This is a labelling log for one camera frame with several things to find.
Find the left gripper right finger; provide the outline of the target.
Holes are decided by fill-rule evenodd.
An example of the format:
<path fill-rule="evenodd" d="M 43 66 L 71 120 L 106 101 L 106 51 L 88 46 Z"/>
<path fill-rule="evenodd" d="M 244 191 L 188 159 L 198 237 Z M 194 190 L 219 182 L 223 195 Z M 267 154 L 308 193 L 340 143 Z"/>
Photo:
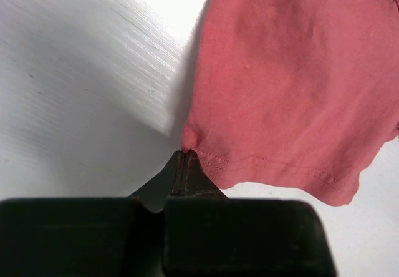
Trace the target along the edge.
<path fill-rule="evenodd" d="M 177 151 L 163 215 L 167 276 L 335 276 L 324 227 L 299 200 L 232 199 Z"/>

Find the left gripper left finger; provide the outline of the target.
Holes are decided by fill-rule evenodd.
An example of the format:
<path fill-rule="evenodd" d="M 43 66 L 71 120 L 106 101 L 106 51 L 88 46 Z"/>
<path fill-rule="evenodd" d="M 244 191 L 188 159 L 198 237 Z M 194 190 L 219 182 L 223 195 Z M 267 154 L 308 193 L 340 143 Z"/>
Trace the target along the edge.
<path fill-rule="evenodd" d="M 163 208 L 184 162 L 126 198 L 21 198 L 1 203 L 2 276 L 162 276 Z"/>

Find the salmon red t-shirt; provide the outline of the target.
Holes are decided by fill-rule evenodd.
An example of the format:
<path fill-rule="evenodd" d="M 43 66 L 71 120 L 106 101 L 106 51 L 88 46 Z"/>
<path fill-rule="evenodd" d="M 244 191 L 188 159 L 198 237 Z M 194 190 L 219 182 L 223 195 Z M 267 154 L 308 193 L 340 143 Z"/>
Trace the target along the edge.
<path fill-rule="evenodd" d="M 221 189 L 350 203 L 398 135 L 398 0 L 209 0 L 181 146 Z"/>

